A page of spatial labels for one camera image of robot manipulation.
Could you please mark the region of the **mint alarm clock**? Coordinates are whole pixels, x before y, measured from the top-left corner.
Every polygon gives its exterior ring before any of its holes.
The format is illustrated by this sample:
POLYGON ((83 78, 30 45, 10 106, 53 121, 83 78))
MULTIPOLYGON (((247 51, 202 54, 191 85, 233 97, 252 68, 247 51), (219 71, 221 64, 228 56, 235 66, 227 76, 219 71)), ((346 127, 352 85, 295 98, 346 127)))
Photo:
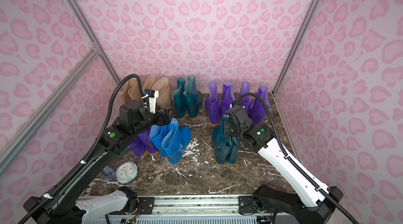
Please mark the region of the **mint alarm clock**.
POLYGON ((137 177, 138 169, 133 162, 125 162, 116 169, 115 175, 120 184, 127 184, 137 177))

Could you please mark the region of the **aluminium frame post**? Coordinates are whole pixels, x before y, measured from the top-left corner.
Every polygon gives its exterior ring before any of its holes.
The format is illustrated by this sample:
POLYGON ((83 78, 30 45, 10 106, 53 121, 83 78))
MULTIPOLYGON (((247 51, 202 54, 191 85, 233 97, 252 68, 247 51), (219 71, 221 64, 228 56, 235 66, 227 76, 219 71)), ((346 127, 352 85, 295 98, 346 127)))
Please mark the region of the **aluminium frame post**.
POLYGON ((71 8, 73 14, 75 15, 78 23, 80 24, 81 28, 84 30, 85 34, 88 36, 89 40, 91 41, 93 48, 99 52, 100 58, 103 61, 104 65, 106 66, 107 71, 112 76, 113 80, 116 83, 121 81, 119 75, 116 73, 110 60, 108 59, 103 47, 100 45, 100 41, 97 39, 96 34, 93 28, 90 25, 89 20, 85 16, 82 8, 80 7, 77 0, 65 0, 67 4, 71 8))
POLYGON ((297 54, 297 50, 299 49, 301 43, 303 42, 303 39, 305 37, 306 31, 309 28, 309 25, 314 18, 314 15, 317 11, 317 8, 322 0, 311 0, 310 4, 308 5, 305 15, 303 17, 303 20, 299 26, 298 32, 295 36, 295 39, 292 43, 292 46, 289 50, 288 56, 286 58, 286 61, 284 63, 284 66, 281 70, 281 73, 279 75, 279 78, 276 82, 276 85, 273 89, 272 95, 275 97, 280 93, 280 88, 286 78, 286 74, 288 70, 291 67, 291 64, 293 62, 293 59, 295 58, 297 54))

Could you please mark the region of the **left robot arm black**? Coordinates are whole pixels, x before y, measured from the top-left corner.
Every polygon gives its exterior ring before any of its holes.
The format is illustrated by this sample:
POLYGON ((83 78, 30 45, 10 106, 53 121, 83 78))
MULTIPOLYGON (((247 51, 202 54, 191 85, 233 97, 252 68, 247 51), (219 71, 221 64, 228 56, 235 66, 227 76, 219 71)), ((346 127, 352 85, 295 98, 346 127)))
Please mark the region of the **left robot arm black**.
POLYGON ((77 165, 54 187, 40 197, 30 197, 23 205, 27 211, 20 223, 32 218, 38 224, 81 224, 89 214, 81 210, 76 202, 98 174, 123 153, 138 135, 153 125, 168 125, 175 108, 148 112, 142 101, 130 100, 119 108, 111 126, 102 129, 94 145, 77 165))

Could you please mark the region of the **purple boot shaft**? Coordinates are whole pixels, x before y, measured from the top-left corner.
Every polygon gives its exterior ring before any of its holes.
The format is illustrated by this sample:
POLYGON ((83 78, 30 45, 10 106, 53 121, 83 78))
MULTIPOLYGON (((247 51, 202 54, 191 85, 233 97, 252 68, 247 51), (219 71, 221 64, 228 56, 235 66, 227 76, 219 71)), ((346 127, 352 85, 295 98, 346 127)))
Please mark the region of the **purple boot shaft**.
POLYGON ((220 119, 226 113, 226 111, 231 108, 233 101, 235 101, 233 84, 231 82, 225 82, 223 85, 222 98, 219 107, 220 119))

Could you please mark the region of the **beige boot pair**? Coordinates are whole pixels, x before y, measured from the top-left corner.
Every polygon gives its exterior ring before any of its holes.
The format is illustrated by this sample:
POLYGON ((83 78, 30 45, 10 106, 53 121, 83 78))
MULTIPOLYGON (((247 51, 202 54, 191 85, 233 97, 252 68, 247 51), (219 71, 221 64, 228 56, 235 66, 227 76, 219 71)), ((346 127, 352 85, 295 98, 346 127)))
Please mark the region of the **beige boot pair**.
POLYGON ((124 105, 126 102, 131 100, 129 95, 130 88, 131 88, 130 82, 127 81, 123 85, 122 90, 117 93, 116 98, 119 100, 121 105, 124 105))
POLYGON ((139 82, 137 81, 137 79, 131 78, 128 81, 128 83, 130 85, 130 88, 128 91, 129 97, 132 100, 142 100, 144 93, 143 93, 142 89, 140 88, 139 82))

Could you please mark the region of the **blue boot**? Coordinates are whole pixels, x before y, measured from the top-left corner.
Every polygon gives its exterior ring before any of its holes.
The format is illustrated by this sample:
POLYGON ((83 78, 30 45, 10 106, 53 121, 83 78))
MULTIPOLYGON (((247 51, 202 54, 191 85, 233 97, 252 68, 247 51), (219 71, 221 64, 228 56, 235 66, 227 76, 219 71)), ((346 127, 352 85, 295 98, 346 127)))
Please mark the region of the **blue boot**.
POLYGON ((158 125, 153 125, 150 129, 149 133, 149 138, 153 145, 158 149, 159 154, 162 158, 167 158, 168 155, 162 148, 162 141, 167 135, 168 132, 168 126, 158 126, 158 125))
POLYGON ((162 149, 167 154, 169 162, 177 165, 190 144, 191 131, 187 126, 179 128, 179 123, 175 118, 172 118, 167 130, 161 143, 162 149))

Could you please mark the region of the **aluminium frame post left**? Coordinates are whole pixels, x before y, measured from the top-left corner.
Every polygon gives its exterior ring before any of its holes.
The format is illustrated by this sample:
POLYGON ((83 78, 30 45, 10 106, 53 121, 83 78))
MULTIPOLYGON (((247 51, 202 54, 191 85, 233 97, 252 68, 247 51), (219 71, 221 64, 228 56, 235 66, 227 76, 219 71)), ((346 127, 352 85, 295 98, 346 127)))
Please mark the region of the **aluminium frame post left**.
POLYGON ((103 47, 100 45, 100 41, 97 39, 96 34, 93 28, 90 25, 89 20, 85 16, 82 8, 80 7, 77 0, 65 0, 67 4, 71 8, 73 14, 75 15, 78 23, 80 24, 81 28, 84 30, 85 34, 88 36, 89 40, 91 41, 93 48, 99 52, 100 58, 103 61, 104 65, 106 66, 107 71, 112 76, 113 80, 116 83, 121 81, 119 75, 116 73, 110 60, 108 59, 103 47))

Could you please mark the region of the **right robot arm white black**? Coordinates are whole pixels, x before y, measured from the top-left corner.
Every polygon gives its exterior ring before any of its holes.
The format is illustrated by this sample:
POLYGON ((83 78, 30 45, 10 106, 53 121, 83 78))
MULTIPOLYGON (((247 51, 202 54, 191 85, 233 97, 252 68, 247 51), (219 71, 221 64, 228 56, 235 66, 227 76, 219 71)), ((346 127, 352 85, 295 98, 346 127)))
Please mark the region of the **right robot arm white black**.
POLYGON ((260 186, 256 196, 267 208, 285 212, 300 224, 326 224, 343 193, 336 186, 329 187, 315 178, 278 141, 274 131, 265 123, 253 124, 240 105, 226 111, 225 137, 234 137, 247 148, 267 160, 291 185, 295 193, 275 190, 267 185, 260 186))

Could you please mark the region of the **blue printed can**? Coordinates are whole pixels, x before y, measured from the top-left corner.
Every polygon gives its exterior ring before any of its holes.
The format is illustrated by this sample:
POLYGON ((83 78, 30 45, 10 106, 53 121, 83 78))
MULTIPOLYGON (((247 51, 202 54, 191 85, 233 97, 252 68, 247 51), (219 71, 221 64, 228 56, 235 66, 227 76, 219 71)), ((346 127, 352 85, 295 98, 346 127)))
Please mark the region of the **blue printed can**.
POLYGON ((105 180, 112 181, 115 179, 115 169, 107 165, 102 169, 101 175, 105 180))

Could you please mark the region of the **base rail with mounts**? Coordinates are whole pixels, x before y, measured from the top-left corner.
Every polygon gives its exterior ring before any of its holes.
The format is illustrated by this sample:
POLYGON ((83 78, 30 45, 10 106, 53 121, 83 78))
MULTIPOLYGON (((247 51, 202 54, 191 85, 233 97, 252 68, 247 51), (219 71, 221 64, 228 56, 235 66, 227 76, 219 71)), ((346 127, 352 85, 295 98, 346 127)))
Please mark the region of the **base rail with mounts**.
POLYGON ((84 224, 269 224, 273 211, 251 195, 154 195, 133 201, 118 190, 76 202, 84 224))

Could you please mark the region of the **aluminium frame post right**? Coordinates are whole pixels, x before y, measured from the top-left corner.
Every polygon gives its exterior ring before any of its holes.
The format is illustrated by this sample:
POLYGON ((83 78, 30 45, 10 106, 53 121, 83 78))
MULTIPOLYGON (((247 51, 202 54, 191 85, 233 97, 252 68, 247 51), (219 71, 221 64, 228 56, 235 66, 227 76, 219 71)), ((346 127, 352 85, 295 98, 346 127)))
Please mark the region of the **aluminium frame post right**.
POLYGON ((281 73, 279 75, 279 78, 276 82, 276 85, 273 89, 272 95, 275 97, 280 93, 280 88, 286 78, 286 74, 288 70, 291 67, 291 64, 293 62, 293 59, 295 58, 297 54, 297 50, 299 49, 301 43, 303 42, 303 39, 305 37, 306 31, 309 28, 309 25, 314 18, 314 15, 317 11, 317 8, 322 0, 311 0, 310 4, 308 5, 305 15, 303 17, 303 20, 299 26, 298 32, 295 36, 295 39, 292 43, 292 46, 289 50, 288 56, 286 58, 286 61, 284 63, 284 66, 281 70, 281 73))

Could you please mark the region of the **aluminium diagonal brace left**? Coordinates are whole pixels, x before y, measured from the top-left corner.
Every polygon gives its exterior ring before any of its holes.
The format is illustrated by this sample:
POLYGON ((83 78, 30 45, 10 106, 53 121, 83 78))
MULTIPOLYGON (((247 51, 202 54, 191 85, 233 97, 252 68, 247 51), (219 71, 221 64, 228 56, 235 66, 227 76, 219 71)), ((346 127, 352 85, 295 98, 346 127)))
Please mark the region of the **aluminium diagonal brace left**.
POLYGON ((1 152, 1 174, 5 173, 23 148, 26 147, 28 141, 62 102, 92 62, 99 56, 98 50, 97 46, 94 46, 90 50, 85 59, 60 83, 51 96, 42 103, 33 116, 21 127, 21 130, 11 139, 10 143, 1 152))

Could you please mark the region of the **beige boot with paper stuffing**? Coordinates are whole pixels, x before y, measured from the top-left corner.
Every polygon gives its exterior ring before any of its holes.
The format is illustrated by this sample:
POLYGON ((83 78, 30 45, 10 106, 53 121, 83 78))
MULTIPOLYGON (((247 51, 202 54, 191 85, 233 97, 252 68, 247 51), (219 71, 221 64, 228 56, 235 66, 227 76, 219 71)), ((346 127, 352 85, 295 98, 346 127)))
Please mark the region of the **beige boot with paper stuffing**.
POLYGON ((153 84, 151 89, 158 91, 158 98, 156 100, 157 105, 162 109, 174 108, 169 79, 167 77, 160 78, 155 84, 153 84))

